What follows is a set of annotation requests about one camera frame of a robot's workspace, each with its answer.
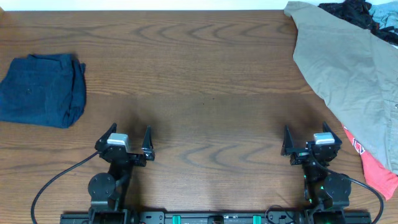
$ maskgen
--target wire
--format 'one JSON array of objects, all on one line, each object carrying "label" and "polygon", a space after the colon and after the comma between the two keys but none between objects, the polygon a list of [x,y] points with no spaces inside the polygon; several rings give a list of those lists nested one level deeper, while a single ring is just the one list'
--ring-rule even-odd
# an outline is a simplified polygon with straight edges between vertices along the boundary
[{"label": "wire", "polygon": [[360,182],[360,181],[358,181],[358,180],[356,180],[356,179],[353,179],[353,178],[351,178],[351,177],[348,177],[348,176],[345,175],[345,174],[337,173],[337,172],[335,172],[335,171],[333,171],[333,170],[330,170],[330,169],[328,169],[328,168],[322,166],[322,165],[315,159],[315,157],[314,157],[314,155],[313,155],[313,152],[310,152],[310,156],[311,156],[312,159],[315,161],[315,164],[317,165],[317,167],[319,167],[319,168],[321,168],[321,169],[323,169],[323,170],[325,170],[325,171],[327,171],[327,172],[329,172],[329,173],[331,173],[331,174],[342,175],[342,176],[343,176],[344,178],[346,178],[347,180],[349,180],[349,181],[351,181],[351,182],[353,182],[353,183],[355,183],[355,184],[358,184],[359,186],[364,187],[365,189],[368,189],[368,190],[370,190],[372,193],[374,193],[374,194],[376,195],[376,197],[377,197],[377,198],[379,199],[379,201],[380,201],[380,209],[379,209],[379,213],[377,214],[377,216],[375,217],[375,219],[373,220],[373,222],[372,222],[371,224],[375,224],[375,223],[377,223],[377,222],[379,221],[379,219],[381,218],[381,215],[383,214],[383,210],[384,210],[383,198],[381,197],[381,195],[379,194],[379,192],[377,192],[377,191],[374,190],[372,187],[370,187],[370,186],[368,186],[368,185],[366,185],[366,184],[364,184],[364,183],[362,183],[362,182]]},{"label": "wire", "polygon": [[266,210],[266,219],[267,219],[267,221],[268,221],[269,223],[275,224],[273,221],[271,221],[271,220],[268,219],[268,210],[270,210],[270,209],[272,209],[272,208],[274,208],[274,207],[279,207],[279,208],[283,209],[283,211],[286,213],[286,215],[294,222],[294,218],[291,217],[291,216],[286,212],[286,209],[285,209],[284,207],[282,207],[282,206],[280,206],[280,205],[271,205],[271,206],[268,207],[268,209]]},{"label": "wire", "polygon": [[32,202],[32,207],[30,208],[30,217],[32,218],[32,222],[33,224],[37,224],[37,220],[35,217],[35,206],[36,203],[40,197],[40,195],[43,193],[43,191],[55,180],[57,180],[60,176],[62,176],[63,174],[66,174],[67,172],[73,170],[74,168],[84,164],[85,162],[89,161],[90,159],[92,159],[93,157],[95,157],[98,154],[98,152],[95,152],[94,154],[92,154],[91,156],[87,157],[86,159],[82,160],[81,162],[71,166],[70,168],[67,168],[66,170],[62,171],[61,173],[59,173],[58,175],[56,175],[55,177],[53,177],[50,181],[48,181],[37,193],[35,199]]}]

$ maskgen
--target pink fabric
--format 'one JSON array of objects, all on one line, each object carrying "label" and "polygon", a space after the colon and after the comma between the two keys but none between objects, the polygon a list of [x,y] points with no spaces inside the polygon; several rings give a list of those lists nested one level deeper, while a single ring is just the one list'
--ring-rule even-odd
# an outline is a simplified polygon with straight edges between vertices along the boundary
[{"label": "pink fabric", "polygon": [[344,131],[351,144],[359,155],[361,155],[366,183],[378,192],[382,193],[386,200],[389,200],[398,187],[398,176],[385,169],[383,165],[370,154],[370,152],[366,151],[364,147],[362,147],[361,143],[354,138],[346,127],[344,127]]}]

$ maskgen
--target brown wood surface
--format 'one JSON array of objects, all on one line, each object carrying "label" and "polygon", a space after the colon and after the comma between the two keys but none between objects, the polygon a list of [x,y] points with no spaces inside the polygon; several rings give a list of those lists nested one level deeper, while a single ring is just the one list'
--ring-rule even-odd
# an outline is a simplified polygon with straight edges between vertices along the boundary
[{"label": "brown wood surface", "polygon": [[[156,161],[133,171],[127,203],[168,211],[266,210],[303,203],[303,172],[280,156],[283,127],[297,142],[327,121],[343,140],[331,168],[364,181],[341,124],[293,61],[297,30],[282,11],[8,12],[0,78],[27,54],[74,53],[87,64],[85,113],[69,129],[0,123],[0,222],[30,223],[55,174],[83,160],[113,122],[139,149],[154,129]],[[39,223],[90,206],[94,158],[41,196]],[[375,217],[377,198],[353,185],[351,209]],[[397,223],[398,199],[380,223]]]}]

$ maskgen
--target white background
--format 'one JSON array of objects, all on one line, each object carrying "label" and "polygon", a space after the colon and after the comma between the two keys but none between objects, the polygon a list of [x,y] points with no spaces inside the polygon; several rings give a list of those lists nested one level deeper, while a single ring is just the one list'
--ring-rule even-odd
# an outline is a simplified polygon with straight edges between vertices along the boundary
[{"label": "white background", "polygon": [[[367,0],[384,4],[391,0]],[[342,0],[305,1],[315,5]],[[262,10],[283,9],[287,0],[0,0],[5,11],[74,10]]]}]

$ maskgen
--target blue fabric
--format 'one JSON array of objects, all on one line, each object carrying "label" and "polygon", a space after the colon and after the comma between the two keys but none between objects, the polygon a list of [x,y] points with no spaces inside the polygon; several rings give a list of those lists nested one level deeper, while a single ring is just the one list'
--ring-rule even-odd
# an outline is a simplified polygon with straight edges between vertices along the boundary
[{"label": "blue fabric", "polygon": [[398,2],[393,1],[386,4],[372,5],[369,10],[373,20],[380,24],[380,29],[394,27],[398,29]]},{"label": "blue fabric", "polygon": [[0,121],[68,128],[84,111],[84,72],[70,54],[15,58],[0,83]]}]

